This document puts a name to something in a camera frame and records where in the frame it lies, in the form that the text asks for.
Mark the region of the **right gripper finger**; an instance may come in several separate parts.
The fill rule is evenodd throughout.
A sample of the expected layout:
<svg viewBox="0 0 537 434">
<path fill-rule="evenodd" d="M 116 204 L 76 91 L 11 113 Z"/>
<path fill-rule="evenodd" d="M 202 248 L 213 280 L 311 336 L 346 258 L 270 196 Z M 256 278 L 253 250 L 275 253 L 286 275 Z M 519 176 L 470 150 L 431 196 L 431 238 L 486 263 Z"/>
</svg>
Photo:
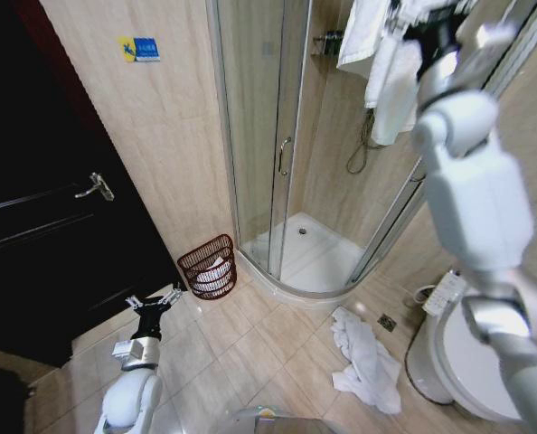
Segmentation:
<svg viewBox="0 0 537 434">
<path fill-rule="evenodd" d="M 443 5 L 430 11 L 431 19 L 465 19 L 475 7 L 475 0 L 446 1 Z"/>
<path fill-rule="evenodd" d="M 411 3 L 389 3 L 384 23 L 387 34 L 403 35 L 413 23 L 414 7 Z"/>
</svg>

